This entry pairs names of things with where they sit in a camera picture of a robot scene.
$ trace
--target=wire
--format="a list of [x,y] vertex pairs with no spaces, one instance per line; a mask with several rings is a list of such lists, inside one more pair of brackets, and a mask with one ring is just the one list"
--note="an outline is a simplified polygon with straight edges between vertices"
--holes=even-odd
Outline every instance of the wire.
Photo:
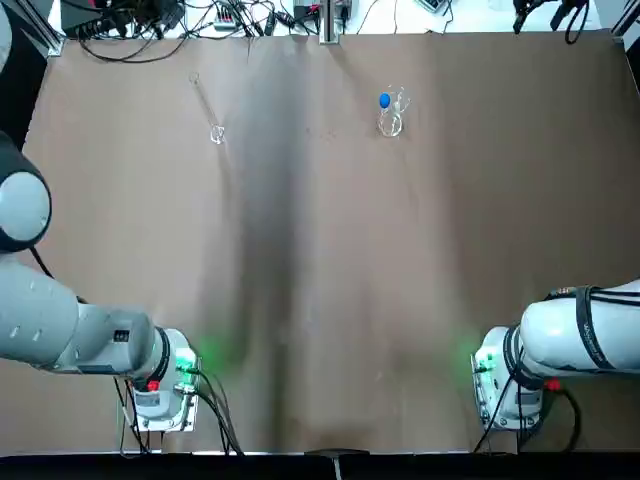
[[573,430],[571,431],[571,437],[569,437],[567,446],[562,450],[563,452],[572,452],[575,450],[580,434],[582,433],[582,411],[575,397],[568,390],[560,389],[556,393],[565,397],[573,409]]
[[393,4],[393,34],[398,33],[398,0]]
[[[578,8],[576,10],[576,13],[573,14],[573,17],[571,18],[571,21],[569,21],[569,25],[567,25],[567,29],[564,32],[564,41],[567,43],[567,45],[573,45],[575,44],[578,39],[580,38],[580,35],[582,35],[582,32],[584,30],[584,26],[587,23],[587,17],[589,16],[589,4],[590,4],[590,0],[586,0],[586,3],[583,4],[582,7]],[[573,38],[571,37],[571,27],[573,27],[574,22],[576,21],[576,18],[578,18],[578,15],[580,15],[580,12],[584,9],[584,17],[582,17],[582,23],[580,24],[580,28],[578,29],[577,33],[575,34],[575,36]]]
[[500,398],[498,398],[498,403],[496,404],[496,409],[493,412],[493,416],[491,417],[491,421],[489,422],[489,424],[485,428],[484,433],[482,434],[482,437],[480,437],[480,440],[478,440],[478,443],[476,444],[475,448],[473,449],[473,453],[477,453],[478,450],[480,450],[480,447],[482,446],[482,444],[484,443],[485,439],[487,438],[487,435],[489,435],[489,432],[491,431],[491,425],[493,425],[493,422],[495,422],[495,420],[496,420],[496,416],[498,415],[498,411],[500,410],[500,405],[502,405],[502,401],[504,400],[504,397],[507,394],[507,387],[511,383],[511,380],[513,380],[513,374],[509,375],[509,379],[507,380],[507,383],[505,383],[504,387],[502,387],[502,393],[500,394]]
[[[47,277],[49,277],[52,280],[55,280],[56,277],[54,277],[53,274],[51,273],[51,271],[47,268],[47,266],[45,265],[44,261],[42,260],[42,257],[40,256],[40,253],[38,252],[36,247],[34,247],[34,246],[29,247],[29,251],[31,252],[31,255],[33,255],[33,259],[36,261],[36,263],[40,267],[40,270],[42,270],[42,272]],[[82,303],[82,304],[86,304],[87,303],[87,301],[84,298],[80,297],[80,296],[76,296],[76,300],[78,300],[78,303]]]
[[520,450],[522,449],[522,441],[524,439],[524,433],[526,432],[526,427],[523,428],[523,416],[522,416],[522,385],[520,385],[518,383],[518,420],[519,420],[519,429],[518,429],[518,435],[516,436],[516,451],[517,453],[520,453]]
[[[129,384],[125,381],[125,387],[127,389],[127,397],[123,397],[122,396],[122,391],[120,390],[120,385],[118,384],[118,379],[116,377],[113,377],[113,384],[116,387],[116,392],[118,393],[118,399],[120,400],[120,405],[122,406],[122,408],[124,409],[124,411],[126,412],[127,409],[127,402],[128,402],[128,398],[131,399],[131,408],[133,410],[133,424],[129,424],[129,428],[131,429],[131,433],[133,435],[133,437],[136,439],[136,441],[138,442],[138,446],[140,447],[140,454],[144,454],[144,453],[149,453],[149,449],[147,449],[147,447],[145,447],[144,443],[142,442],[142,436],[140,435],[140,426],[138,425],[138,411],[136,409],[136,402],[133,398],[133,392],[131,391],[131,387],[129,386]],[[123,420],[122,423],[122,433],[121,433],[121,437],[120,437],[120,453],[122,452],[122,446],[124,443],[124,422],[126,421],[126,415],[125,418]]]
[[447,9],[444,11],[444,15],[446,15],[447,12],[451,13],[451,18],[449,20],[447,20],[447,22],[444,24],[444,28],[442,29],[442,34],[443,35],[445,33],[447,33],[447,27],[449,26],[449,24],[451,22],[453,22],[453,5],[451,5],[451,0],[449,0],[449,2],[447,4]]
[[[524,347],[521,347],[520,348],[520,354],[518,355],[518,357],[520,358],[520,361],[522,359],[522,353],[523,352],[524,352]],[[489,422],[489,424],[485,428],[484,433],[482,434],[482,437],[480,437],[480,440],[478,440],[478,443],[476,444],[475,448],[473,449],[473,453],[477,453],[478,450],[480,450],[480,447],[482,447],[482,444],[484,443],[484,441],[486,440],[487,436],[489,435],[489,432],[491,431],[491,426],[493,425],[493,422],[495,422],[495,420],[496,420],[496,416],[498,415],[498,411],[500,411],[500,405],[502,405],[502,401],[504,400],[504,397],[507,394],[507,390],[508,390],[509,384],[513,380],[513,376],[515,375],[517,369],[520,368],[520,361],[518,362],[518,367],[516,369],[514,369],[513,372],[511,372],[509,374],[509,378],[507,379],[506,383],[504,384],[504,387],[502,387],[502,392],[500,393],[500,397],[498,398],[498,403],[496,404],[496,409],[493,411],[493,415],[491,416],[491,421]]]
[[[145,58],[143,60],[134,60],[133,59],[135,56],[137,56],[140,53],[142,53],[144,50],[146,50],[151,45],[151,40],[153,39],[153,37],[149,38],[141,48],[139,48],[135,52],[133,52],[133,53],[131,53],[129,55],[126,55],[124,57],[107,57],[105,55],[98,54],[98,53],[94,52],[93,50],[91,50],[86,45],[86,41],[84,41],[84,40],[80,40],[80,46],[82,47],[82,49],[85,52],[87,52],[92,57],[97,58],[98,60],[102,60],[103,62],[108,62],[108,63],[127,63],[127,64],[138,64],[139,65],[139,64],[153,63],[153,62],[158,62],[160,60],[165,60],[165,59],[171,57],[172,55],[174,55],[178,50],[180,50],[180,48],[182,48],[182,46],[190,38],[190,36],[192,35],[193,32],[198,31],[197,29],[199,28],[200,24],[204,21],[204,19],[206,18],[208,13],[211,11],[211,9],[216,5],[217,5],[217,2],[211,3],[211,5],[209,5],[209,7],[207,8],[207,11],[204,13],[204,15],[202,15],[202,17],[200,17],[200,20],[198,20],[198,22],[195,24],[194,28],[192,30],[186,31],[184,33],[184,38],[178,43],[178,45],[176,45],[176,47],[173,50],[171,50],[169,53],[166,53],[164,55],[160,55],[158,57]],[[219,37],[217,39],[227,38],[228,36],[231,36],[236,32],[237,32],[237,30],[229,33],[228,35],[226,35],[224,37]]]
[[40,256],[40,253],[38,253],[38,250],[36,249],[36,247],[29,247],[29,251],[31,252],[31,255],[33,255],[33,259],[36,261],[36,263],[40,267],[40,270],[42,270],[42,272],[47,277],[53,278],[55,280],[55,278],[54,278],[53,274],[51,273],[51,271],[47,268],[47,266],[42,261],[42,257]]
[[240,446],[233,439],[232,434],[229,431],[229,426],[223,421],[222,415],[220,414],[220,409],[218,408],[216,403],[213,400],[211,400],[211,398],[209,398],[207,395],[203,394],[199,390],[196,390],[196,395],[198,395],[198,397],[200,397],[209,406],[209,408],[213,411],[213,413],[216,415],[216,418],[218,419],[218,427],[219,427],[220,432],[221,432],[221,439],[222,439],[223,448],[225,448],[225,453],[228,453],[228,450],[224,446],[225,445],[225,443],[224,443],[225,442],[225,437],[226,437],[226,440],[229,442],[229,445],[236,452],[236,454],[244,455],[244,452],[240,449]]
[[369,12],[371,11],[371,9],[373,8],[373,6],[378,3],[380,0],[373,0],[373,2],[371,3],[371,5],[369,5],[369,8],[367,9],[367,13],[364,14],[364,19],[362,20],[362,23],[360,24],[360,28],[358,28],[358,31],[356,32],[356,35],[360,35],[360,30],[362,30],[362,27],[364,27],[365,22],[367,21],[367,17],[369,16]]
[[[211,385],[209,378],[200,370],[197,370],[196,373],[204,379],[209,389],[210,395],[211,397],[213,397],[212,403],[216,408],[214,409],[212,407],[212,409],[214,410],[214,413],[216,413],[216,416],[218,418],[220,438],[222,440],[222,446],[225,449],[225,453],[228,454],[229,447],[231,447],[236,453],[242,454],[242,449],[240,448],[235,428],[233,426],[233,422],[231,421],[229,399],[227,397],[227,393],[224,390],[224,387],[222,386],[222,382],[220,382],[220,379],[217,376],[213,375],[213,378],[216,381],[216,384],[218,385],[218,388],[220,389],[220,392],[222,394],[222,398],[220,398],[220,396]],[[220,414],[219,407],[222,407],[222,415]]]

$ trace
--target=brown table surface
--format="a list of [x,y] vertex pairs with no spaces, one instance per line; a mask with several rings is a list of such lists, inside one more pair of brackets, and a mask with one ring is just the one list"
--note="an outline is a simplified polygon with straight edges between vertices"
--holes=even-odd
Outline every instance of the brown table surface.
[[[395,139],[376,132],[388,84],[411,97]],[[637,275],[639,129],[604,31],[574,47],[554,34],[203,39],[145,65],[70,43],[25,152],[53,193],[50,268],[205,350],[245,450],[444,451],[481,434],[469,354],[491,326],[551,288]],[[111,379],[0,372],[1,451],[116,448]],[[637,379],[570,385],[581,448],[640,446]],[[559,402],[530,448],[560,448],[571,422]],[[196,432],[165,447],[218,449],[217,436],[201,408]]]

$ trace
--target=white robotic arm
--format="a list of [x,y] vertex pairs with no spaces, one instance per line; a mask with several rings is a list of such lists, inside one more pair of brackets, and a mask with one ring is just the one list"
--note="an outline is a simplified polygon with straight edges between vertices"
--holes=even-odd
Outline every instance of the white robotic arm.
[[485,426],[518,430],[522,412],[534,428],[545,379],[640,373],[638,297],[640,280],[610,289],[565,288],[530,305],[520,325],[491,329],[471,358]]
[[185,336],[143,312],[82,303],[55,279],[20,264],[51,220],[40,172],[0,132],[0,358],[54,373],[130,379],[140,423],[192,430],[199,359]]

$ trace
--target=metal post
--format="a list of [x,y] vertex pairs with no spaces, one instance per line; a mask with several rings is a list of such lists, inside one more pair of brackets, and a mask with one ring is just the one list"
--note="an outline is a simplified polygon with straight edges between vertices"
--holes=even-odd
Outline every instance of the metal post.
[[640,0],[632,0],[624,9],[622,16],[611,29],[614,37],[621,38],[640,16]]
[[322,22],[320,25],[320,44],[336,45],[340,37],[335,25],[336,0],[322,0]]
[[31,3],[30,0],[16,0],[15,4],[22,10],[31,26],[39,34],[38,39],[49,49],[49,56],[57,57],[62,52],[64,39],[49,25],[47,19]]

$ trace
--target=blue ball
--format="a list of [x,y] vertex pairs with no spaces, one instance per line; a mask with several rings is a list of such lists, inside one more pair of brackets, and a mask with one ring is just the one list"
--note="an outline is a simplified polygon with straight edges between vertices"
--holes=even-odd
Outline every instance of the blue ball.
[[391,105],[391,97],[387,92],[380,94],[380,108],[389,108]]

